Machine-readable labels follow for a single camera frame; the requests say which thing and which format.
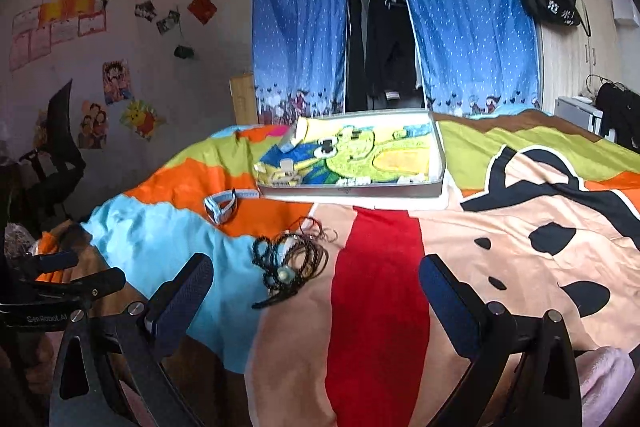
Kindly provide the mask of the light blue smart watch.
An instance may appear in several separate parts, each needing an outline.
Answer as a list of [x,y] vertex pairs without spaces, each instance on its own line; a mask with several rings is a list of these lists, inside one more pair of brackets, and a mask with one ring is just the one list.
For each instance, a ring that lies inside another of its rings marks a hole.
[[260,193],[254,188],[232,188],[212,194],[203,199],[206,216],[214,225],[229,221],[242,199],[258,199]]

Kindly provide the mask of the black office chair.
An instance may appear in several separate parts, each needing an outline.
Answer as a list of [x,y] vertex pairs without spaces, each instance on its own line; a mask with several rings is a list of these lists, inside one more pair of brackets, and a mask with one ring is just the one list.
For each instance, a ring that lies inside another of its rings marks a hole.
[[9,217],[32,233],[53,228],[58,220],[70,219],[65,202],[84,176],[86,162],[70,129],[70,95],[73,80],[50,98],[44,118],[46,142],[24,154],[37,177],[32,186],[11,197]]

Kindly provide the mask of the family drawing poster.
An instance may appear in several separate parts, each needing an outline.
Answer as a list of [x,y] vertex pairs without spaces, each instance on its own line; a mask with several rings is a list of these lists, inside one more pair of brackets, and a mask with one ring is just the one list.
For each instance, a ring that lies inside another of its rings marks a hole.
[[107,131],[106,107],[98,102],[82,103],[77,135],[78,147],[81,150],[103,150],[106,145]]

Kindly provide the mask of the colourful cartoon bed sheet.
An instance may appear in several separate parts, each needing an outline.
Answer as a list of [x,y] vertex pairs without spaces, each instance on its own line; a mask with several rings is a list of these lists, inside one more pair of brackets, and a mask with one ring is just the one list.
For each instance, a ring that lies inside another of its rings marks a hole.
[[116,267],[96,315],[149,298],[195,253],[212,289],[171,379],[207,426],[423,426],[466,369],[419,283],[438,254],[486,301],[562,314],[576,355],[620,348],[639,368],[639,157],[535,109],[438,116],[441,199],[239,202],[214,225],[203,199],[254,188],[277,126],[216,134],[91,213],[70,283]]

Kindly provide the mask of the pink towel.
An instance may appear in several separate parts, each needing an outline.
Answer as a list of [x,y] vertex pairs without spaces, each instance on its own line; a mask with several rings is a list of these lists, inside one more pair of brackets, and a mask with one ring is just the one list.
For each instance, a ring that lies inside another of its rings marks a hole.
[[582,400],[582,425],[601,426],[612,412],[634,376],[634,363],[627,352],[601,347],[578,355],[575,360]]

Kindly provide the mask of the white tray with frog picture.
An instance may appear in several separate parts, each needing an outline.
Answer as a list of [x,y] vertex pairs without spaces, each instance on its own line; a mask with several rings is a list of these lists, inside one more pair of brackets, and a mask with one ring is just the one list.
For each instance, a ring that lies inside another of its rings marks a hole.
[[[270,186],[270,173],[291,158],[296,186]],[[381,110],[326,118],[300,117],[254,165],[267,197],[405,197],[442,195],[442,136],[426,109]]]

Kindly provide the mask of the cartoon boy poster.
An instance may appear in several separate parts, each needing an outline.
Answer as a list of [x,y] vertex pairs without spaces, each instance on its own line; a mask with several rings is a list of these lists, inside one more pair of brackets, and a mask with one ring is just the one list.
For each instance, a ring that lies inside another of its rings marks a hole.
[[131,79],[126,61],[113,61],[102,66],[104,100],[107,105],[132,100]]

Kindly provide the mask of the wooden cabinet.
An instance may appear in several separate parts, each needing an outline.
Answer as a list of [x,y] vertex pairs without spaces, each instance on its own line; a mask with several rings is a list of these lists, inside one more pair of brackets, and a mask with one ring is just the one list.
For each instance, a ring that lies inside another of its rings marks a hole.
[[235,122],[239,126],[258,123],[254,78],[252,74],[236,76],[230,79]]

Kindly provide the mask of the dark clothes in wardrobe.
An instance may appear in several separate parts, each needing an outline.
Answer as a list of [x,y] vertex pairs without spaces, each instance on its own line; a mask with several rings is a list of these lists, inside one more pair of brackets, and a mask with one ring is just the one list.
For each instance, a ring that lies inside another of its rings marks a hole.
[[345,95],[349,112],[424,105],[406,0],[348,0]]

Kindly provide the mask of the small green hanging pouch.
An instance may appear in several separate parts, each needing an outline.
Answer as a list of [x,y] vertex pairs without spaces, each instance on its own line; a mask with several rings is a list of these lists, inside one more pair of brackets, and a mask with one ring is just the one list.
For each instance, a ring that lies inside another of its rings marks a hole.
[[184,33],[182,30],[182,26],[178,25],[179,28],[179,43],[176,45],[174,49],[174,57],[180,58],[180,60],[191,60],[195,56],[194,49],[190,46],[189,43],[186,42],[186,38],[184,38]]

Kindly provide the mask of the black clothes on rack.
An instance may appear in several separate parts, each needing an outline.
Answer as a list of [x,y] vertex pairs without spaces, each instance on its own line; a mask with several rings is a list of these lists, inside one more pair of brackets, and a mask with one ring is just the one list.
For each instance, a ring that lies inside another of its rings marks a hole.
[[605,138],[611,131],[615,142],[628,150],[639,152],[639,106],[637,92],[623,83],[590,74],[585,80],[593,106],[601,113],[600,135]]

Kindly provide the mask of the blue dotted wardrobe curtain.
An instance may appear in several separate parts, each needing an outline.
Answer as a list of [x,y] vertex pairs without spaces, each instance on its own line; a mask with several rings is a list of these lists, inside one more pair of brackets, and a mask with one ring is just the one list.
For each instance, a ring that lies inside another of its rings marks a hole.
[[263,124],[540,104],[537,31],[521,0],[253,0],[252,43]]

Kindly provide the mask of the white hanging paper bag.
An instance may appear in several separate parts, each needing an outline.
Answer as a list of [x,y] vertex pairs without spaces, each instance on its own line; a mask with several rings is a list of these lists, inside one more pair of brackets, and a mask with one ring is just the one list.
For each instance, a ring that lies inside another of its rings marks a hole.
[[614,22],[618,26],[639,26],[639,12],[632,0],[611,0],[611,2]]

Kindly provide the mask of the white box by wall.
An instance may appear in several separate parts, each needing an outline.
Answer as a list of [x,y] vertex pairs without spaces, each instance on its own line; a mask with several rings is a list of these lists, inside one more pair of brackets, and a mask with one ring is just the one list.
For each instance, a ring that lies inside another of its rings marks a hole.
[[586,98],[558,96],[555,100],[554,115],[601,138],[605,136],[602,132],[603,113]]

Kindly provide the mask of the certificates on wall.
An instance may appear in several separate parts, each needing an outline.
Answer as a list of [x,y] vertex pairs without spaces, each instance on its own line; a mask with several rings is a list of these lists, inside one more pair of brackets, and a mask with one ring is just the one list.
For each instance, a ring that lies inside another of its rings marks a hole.
[[9,70],[49,55],[54,46],[106,31],[110,0],[54,0],[12,20]]

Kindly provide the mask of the photos on wall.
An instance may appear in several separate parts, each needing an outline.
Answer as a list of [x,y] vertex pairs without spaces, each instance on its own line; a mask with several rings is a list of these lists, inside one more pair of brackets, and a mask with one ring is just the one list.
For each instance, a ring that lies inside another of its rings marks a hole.
[[160,16],[151,0],[137,3],[134,6],[134,15],[154,23],[161,35],[173,30],[180,25],[180,13],[177,10],[169,10],[166,15]]

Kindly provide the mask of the red diamond wall paper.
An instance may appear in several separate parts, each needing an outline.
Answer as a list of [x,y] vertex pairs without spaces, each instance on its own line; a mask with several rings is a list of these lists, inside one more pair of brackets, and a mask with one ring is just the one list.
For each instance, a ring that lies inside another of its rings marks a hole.
[[202,24],[206,25],[217,13],[217,7],[212,0],[192,0],[188,11]]

